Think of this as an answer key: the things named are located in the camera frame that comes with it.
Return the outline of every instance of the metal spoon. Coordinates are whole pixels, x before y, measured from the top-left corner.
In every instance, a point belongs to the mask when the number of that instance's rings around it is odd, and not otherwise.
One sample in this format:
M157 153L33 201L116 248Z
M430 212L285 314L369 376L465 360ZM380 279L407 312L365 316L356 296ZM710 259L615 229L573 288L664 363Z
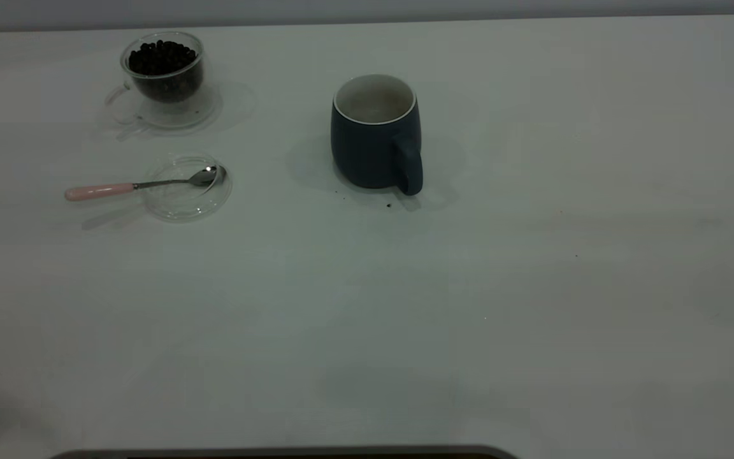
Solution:
M160 180L145 183L116 183L113 185L96 185L70 188L64 191L64 197L68 201L94 200L104 196L114 196L135 191L135 189L151 188L152 186L172 185L174 183L190 183L194 186L206 187L212 184L217 176L216 166L207 166L196 172L188 180Z

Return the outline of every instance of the mug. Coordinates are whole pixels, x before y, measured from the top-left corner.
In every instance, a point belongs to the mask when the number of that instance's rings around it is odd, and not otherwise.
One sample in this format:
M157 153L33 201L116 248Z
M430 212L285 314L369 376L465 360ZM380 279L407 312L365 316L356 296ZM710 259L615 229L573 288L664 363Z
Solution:
M140 53L160 46L166 49L154 62L137 60ZM180 69L167 72L157 67L159 63L171 68L173 63L167 59L177 64L188 62L182 61L185 55L192 61ZM206 52L195 35L159 32L138 38L123 50L120 68L125 73L123 85L104 102L120 124L143 120L157 128L187 128L206 119L213 110L215 94L207 81Z
M363 188L421 191L421 118L410 85L390 75L350 79L333 98L330 147L339 171Z

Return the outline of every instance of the glass cup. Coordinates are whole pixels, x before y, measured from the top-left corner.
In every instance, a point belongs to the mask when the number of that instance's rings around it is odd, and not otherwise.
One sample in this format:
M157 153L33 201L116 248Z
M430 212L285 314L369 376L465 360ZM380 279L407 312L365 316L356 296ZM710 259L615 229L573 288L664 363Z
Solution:
M134 70L131 68L130 61L137 52L152 43L159 45L166 41L176 43L176 47L187 47L193 53L194 61L165 75L145 75L157 72L157 62L136 63L132 66ZM120 67L126 74L123 85L115 88L105 101L110 113L120 124L145 123L155 128L189 128L206 119L215 108L216 92L209 78L206 52L195 35L186 32L146 35L126 47L120 55Z
M188 180L212 166L217 174L209 186L180 183L143 189L146 209L165 221L191 221L216 212L231 194L231 177L225 166L208 154L188 151L162 155L149 169L146 181Z

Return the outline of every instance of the white table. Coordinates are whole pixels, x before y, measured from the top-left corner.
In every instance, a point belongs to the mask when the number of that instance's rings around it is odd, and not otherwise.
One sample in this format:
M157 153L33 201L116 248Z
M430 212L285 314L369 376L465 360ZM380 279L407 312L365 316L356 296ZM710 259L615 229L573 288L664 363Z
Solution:
M192 32L221 116L125 142L102 102L146 31L0 34L0 457L734 457L734 17ZM416 198L332 168L371 72L419 94ZM233 174L212 217L62 198L184 149Z

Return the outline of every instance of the glass saucer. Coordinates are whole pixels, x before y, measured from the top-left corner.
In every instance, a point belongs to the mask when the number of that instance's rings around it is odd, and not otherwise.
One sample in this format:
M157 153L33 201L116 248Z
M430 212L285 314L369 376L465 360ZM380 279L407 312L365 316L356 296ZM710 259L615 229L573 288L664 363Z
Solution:
M209 186L189 183L143 189L146 209L164 221L192 221L216 212L231 194L231 176L212 156L189 151L166 154L146 174L146 181L187 180L196 172L216 166L217 175Z

